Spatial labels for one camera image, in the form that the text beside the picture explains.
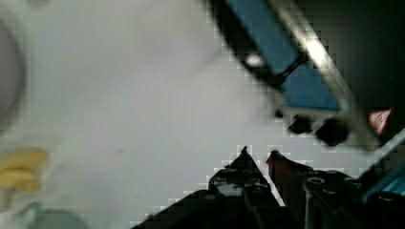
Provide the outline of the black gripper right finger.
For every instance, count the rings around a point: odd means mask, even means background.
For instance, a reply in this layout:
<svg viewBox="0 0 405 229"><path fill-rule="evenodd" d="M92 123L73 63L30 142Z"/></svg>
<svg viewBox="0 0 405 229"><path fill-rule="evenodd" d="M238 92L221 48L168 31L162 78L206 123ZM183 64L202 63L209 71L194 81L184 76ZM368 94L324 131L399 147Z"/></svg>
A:
<svg viewBox="0 0 405 229"><path fill-rule="evenodd" d="M404 229L404 195L377 192L363 202L359 178L315 170L277 151L266 164L276 190L303 229Z"/></svg>

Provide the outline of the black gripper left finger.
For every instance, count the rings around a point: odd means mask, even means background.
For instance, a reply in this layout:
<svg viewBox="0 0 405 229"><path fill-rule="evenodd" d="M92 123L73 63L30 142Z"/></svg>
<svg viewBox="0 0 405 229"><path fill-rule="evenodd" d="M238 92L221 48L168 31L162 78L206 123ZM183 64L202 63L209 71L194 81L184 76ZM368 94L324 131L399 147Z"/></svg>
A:
<svg viewBox="0 0 405 229"><path fill-rule="evenodd" d="M132 229L280 229L280 205L247 148L195 191Z"/></svg>

